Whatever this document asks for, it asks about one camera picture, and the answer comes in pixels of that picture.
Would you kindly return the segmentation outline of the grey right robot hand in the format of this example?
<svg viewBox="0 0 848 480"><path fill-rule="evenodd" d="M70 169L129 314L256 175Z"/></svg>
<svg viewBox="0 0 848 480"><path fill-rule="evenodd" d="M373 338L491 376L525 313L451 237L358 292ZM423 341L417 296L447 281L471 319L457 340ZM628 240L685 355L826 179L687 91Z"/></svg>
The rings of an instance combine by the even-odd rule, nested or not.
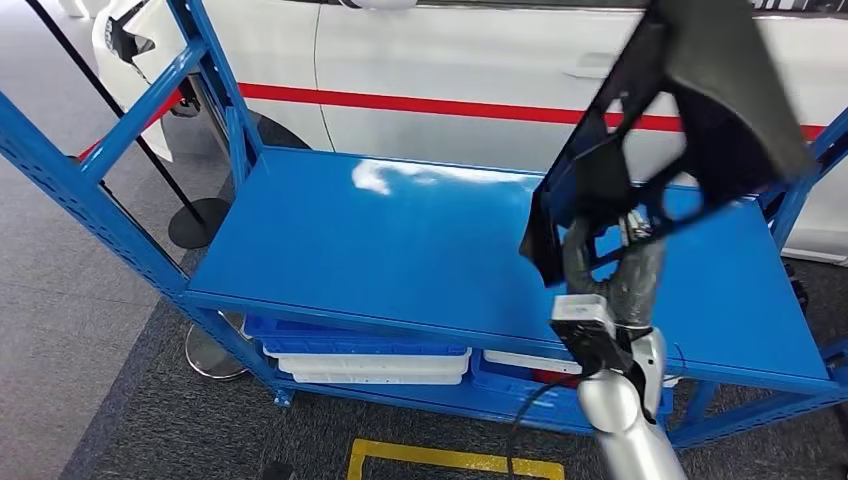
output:
<svg viewBox="0 0 848 480"><path fill-rule="evenodd" d="M596 294L607 300L616 322L628 328L642 329L652 325L656 288L664 258L662 240L638 245L653 232L637 210L620 219L624 244L632 249L618 261L613 274L596 280L591 275L588 243L594 239L589 223L577 218L566 232L562 247L564 281L574 294Z"/></svg>

